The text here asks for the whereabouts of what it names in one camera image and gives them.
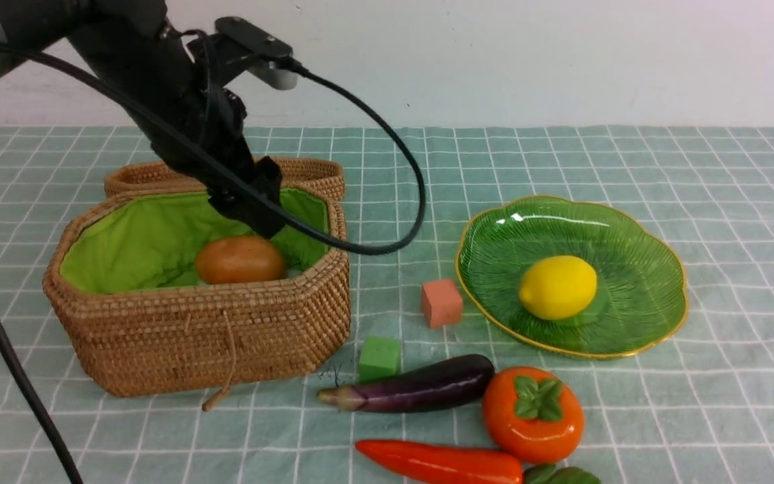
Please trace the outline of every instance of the foam block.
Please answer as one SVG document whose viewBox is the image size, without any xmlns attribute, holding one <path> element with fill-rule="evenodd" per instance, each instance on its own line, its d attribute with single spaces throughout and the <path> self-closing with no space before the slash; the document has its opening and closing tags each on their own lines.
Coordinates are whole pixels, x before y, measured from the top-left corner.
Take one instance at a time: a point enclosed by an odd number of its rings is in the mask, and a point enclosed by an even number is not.
<svg viewBox="0 0 774 484">
<path fill-rule="evenodd" d="M 357 379 L 361 383 L 394 376 L 399 372 L 402 344 L 389 337 L 367 337 L 363 340 L 357 361 Z"/>
<path fill-rule="evenodd" d="M 429 327 L 440 328 L 461 321 L 464 301 L 452 279 L 441 279 L 423 285 L 421 306 Z"/>
</svg>

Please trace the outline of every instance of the white wall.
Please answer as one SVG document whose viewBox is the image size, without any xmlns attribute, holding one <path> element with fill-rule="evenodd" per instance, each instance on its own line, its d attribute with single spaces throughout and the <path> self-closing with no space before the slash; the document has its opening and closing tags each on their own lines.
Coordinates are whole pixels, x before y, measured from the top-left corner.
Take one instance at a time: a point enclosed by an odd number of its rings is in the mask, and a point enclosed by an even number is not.
<svg viewBox="0 0 774 484">
<path fill-rule="evenodd" d="M 248 18 L 396 126 L 774 125 L 774 0 L 169 0 L 169 9 L 179 30 Z M 51 52 L 75 60 L 67 45 Z M 250 124 L 368 124 L 307 81 L 276 92 L 245 75 L 231 87 Z M 129 123 L 120 108 L 46 68 L 0 80 L 0 124 L 119 123 Z"/>
</svg>

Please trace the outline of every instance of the table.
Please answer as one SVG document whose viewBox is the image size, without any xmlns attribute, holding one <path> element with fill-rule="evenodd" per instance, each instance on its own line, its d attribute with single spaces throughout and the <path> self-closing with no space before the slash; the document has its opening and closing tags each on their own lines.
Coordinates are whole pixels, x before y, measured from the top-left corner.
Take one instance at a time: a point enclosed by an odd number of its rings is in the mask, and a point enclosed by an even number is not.
<svg viewBox="0 0 774 484">
<path fill-rule="evenodd" d="M 303 379 L 117 399 L 86 377 L 40 291 L 68 220 L 103 198 L 102 178 L 153 161 L 132 126 L 0 126 L 0 315 L 86 482 L 402 482 L 356 454 L 360 438 L 491 446 L 479 405 L 417 415 L 338 413 L 314 392 L 353 380 L 366 336 L 399 337 L 402 367 L 478 352 L 498 368 L 538 365 L 587 411 L 569 459 L 605 483 L 774 483 L 774 128 L 407 128 L 430 183 L 427 223 L 405 250 L 353 256 L 353 333 Z M 397 239 L 417 209 L 414 178 L 383 131 L 248 128 L 256 153 L 345 166 L 349 238 Z M 420 285 L 454 276 L 467 220 L 547 193 L 615 206 L 685 263 L 691 313 L 635 358 L 587 362 L 523 346 L 468 304 L 431 330 Z M 65 476 L 0 357 L 0 482 Z"/>
</svg>

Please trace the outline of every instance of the fake fruit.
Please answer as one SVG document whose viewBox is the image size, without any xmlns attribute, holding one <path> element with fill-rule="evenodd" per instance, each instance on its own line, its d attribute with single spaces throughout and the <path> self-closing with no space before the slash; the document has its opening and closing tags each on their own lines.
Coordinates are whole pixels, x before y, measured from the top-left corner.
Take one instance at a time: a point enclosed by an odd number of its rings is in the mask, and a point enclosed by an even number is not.
<svg viewBox="0 0 774 484">
<path fill-rule="evenodd" d="M 539 368 L 520 366 L 496 374 L 482 398 L 482 418 L 501 450 L 532 465 L 569 457 L 584 434 L 578 397 Z"/>
<path fill-rule="evenodd" d="M 395 474 L 426 484 L 522 484 L 519 459 L 489 448 L 456 448 L 403 440 L 360 440 L 364 456 Z"/>
<path fill-rule="evenodd" d="M 544 258 L 522 276 L 519 300 L 540 319 L 571 318 L 593 302 L 596 279 L 593 267 L 579 257 Z"/>
<path fill-rule="evenodd" d="M 286 261 L 267 239 L 243 235 L 215 240 L 196 256 L 196 272 L 208 284 L 275 281 L 286 277 Z"/>
<path fill-rule="evenodd" d="M 455 356 L 375 382 L 322 389 L 316 397 L 345 411 L 444 410 L 481 399 L 494 373 L 495 366 L 486 356 Z"/>
</svg>

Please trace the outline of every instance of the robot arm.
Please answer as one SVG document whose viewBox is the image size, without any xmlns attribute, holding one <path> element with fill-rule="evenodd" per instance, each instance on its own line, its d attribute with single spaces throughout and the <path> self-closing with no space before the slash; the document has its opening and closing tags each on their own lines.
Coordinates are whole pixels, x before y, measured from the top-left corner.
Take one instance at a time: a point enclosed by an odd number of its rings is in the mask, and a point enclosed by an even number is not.
<svg viewBox="0 0 774 484">
<path fill-rule="evenodd" d="M 67 39 L 98 79 L 198 141 L 206 153 L 279 205 L 280 169 L 269 157 L 255 162 L 243 137 L 245 105 L 224 86 L 250 71 L 274 89 L 293 88 L 297 75 L 266 61 L 291 59 L 292 49 L 237 17 L 218 19 L 215 28 L 217 33 L 200 34 L 185 46 L 183 34 L 169 23 L 164 0 L 0 0 L 0 42 L 40 52 Z M 22 62 L 0 53 L 0 78 Z M 206 185 L 218 212 L 266 238 L 283 229 L 282 218 L 250 206 L 166 132 L 138 113 L 128 114 L 170 169 Z"/>
</svg>

